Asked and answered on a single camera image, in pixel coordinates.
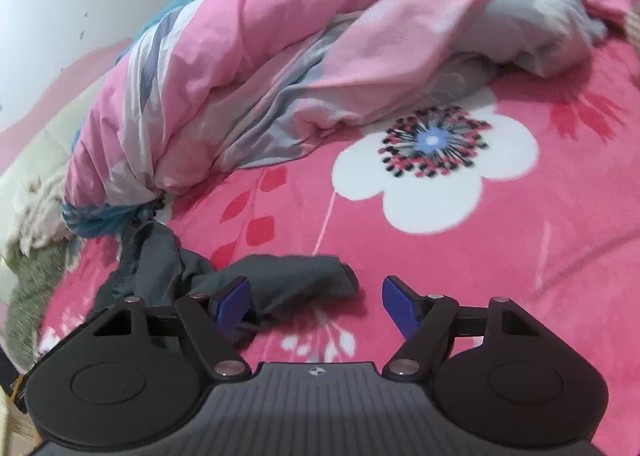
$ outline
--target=blanket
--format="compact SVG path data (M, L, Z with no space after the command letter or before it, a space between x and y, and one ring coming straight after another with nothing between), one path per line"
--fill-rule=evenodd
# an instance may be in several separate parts
M339 16L340 4L322 0L313 25L302 13L291 32L267 39L264 20L257 39L242 21L218 28L214 1L165 16L103 85L66 177L72 232L113 233L165 192L298 158L339 126L433 104L450 61L489 57L552 75L585 59L604 32L578 0L380 0ZM487 29L500 38L487 40ZM479 87L473 74L450 74L467 93Z

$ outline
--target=flower stamen print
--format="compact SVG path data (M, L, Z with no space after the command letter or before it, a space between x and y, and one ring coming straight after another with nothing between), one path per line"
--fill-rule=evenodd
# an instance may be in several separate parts
M481 132L487 121L469 117L460 106L431 107L396 122L386 130L378 153L386 170L396 178L412 172L418 178L449 175L460 167L473 167L476 149L487 149Z
M538 161L530 131L496 110L484 88L457 106L363 126L363 138L335 160L336 194L351 201L382 194L386 220L409 234L460 225L477 208L484 178L520 178Z

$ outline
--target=bed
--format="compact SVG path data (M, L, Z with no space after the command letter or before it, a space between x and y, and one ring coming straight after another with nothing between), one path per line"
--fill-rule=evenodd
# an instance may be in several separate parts
M633 48L614 30L558 75L504 68L438 110L442 118L422 108L332 127L308 155L211 176L168 198L156 220L218 270L250 254L329 254L353 269L355 298L305 305L259 333L244 351L254 367L388 360L402 342L382 306L389 274L467 306L505 295L602 373L609 407L594 442L635 456L639 75ZM440 154L438 141L456 133L447 119L475 130L457 137L469 153L460 162L432 169L393 150L400 142ZM70 244L41 352L84 322L121 248L117 235Z

